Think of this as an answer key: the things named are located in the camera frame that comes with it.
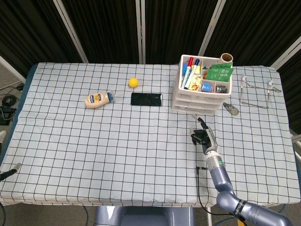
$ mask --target gray carpet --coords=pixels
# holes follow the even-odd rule
[[[10,72],[8,72],[2,65],[0,65],[0,88],[11,83],[18,81]],[[12,91],[12,94],[17,97],[20,96],[19,91]],[[0,131],[6,130],[9,132],[9,126],[0,126]],[[272,209],[279,211],[282,206],[276,206]],[[82,206],[42,206],[42,205],[29,205],[29,204],[16,204],[5,206],[6,210],[6,224],[7,226],[84,226],[86,223],[87,215]],[[93,225],[95,217],[95,207],[87,207],[89,213],[89,226]],[[222,211],[214,206],[212,208],[214,213],[222,213]],[[294,226],[301,225],[299,222],[299,213],[301,212],[301,204],[289,204],[286,206],[283,214],[287,216]],[[213,216],[214,225],[222,219],[228,218],[227,216]],[[195,219],[197,226],[207,225],[207,215],[201,208],[195,208]],[[232,219],[221,226],[236,226],[237,221]]]

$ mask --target bottle label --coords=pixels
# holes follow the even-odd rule
[[[100,94],[90,95],[90,102],[92,104],[97,104],[102,100],[102,96]]]

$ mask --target white tablecloth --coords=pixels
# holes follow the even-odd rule
[[[171,109],[176,65],[40,63],[18,117],[1,171],[20,172],[0,183],[0,201],[35,204],[199,206],[196,165],[206,166],[188,136],[200,128],[190,114]],[[270,109],[239,103],[240,80],[267,86],[279,74],[267,67],[237,67],[228,103],[202,116],[219,144],[237,195],[259,204],[300,201],[299,182],[283,93]],[[136,77],[139,86],[130,88]],[[114,90],[116,101],[86,109],[84,99]],[[131,106],[132,92],[162,93],[161,107]],[[246,89],[265,105],[264,90]],[[207,170],[200,171],[201,201],[216,203]]]

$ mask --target green label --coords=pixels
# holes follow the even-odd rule
[[[214,81],[229,81],[234,68],[210,68],[205,79]]]

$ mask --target yellow ball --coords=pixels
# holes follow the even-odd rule
[[[130,78],[128,81],[128,85],[132,88],[135,88],[138,86],[138,79],[137,78]]]

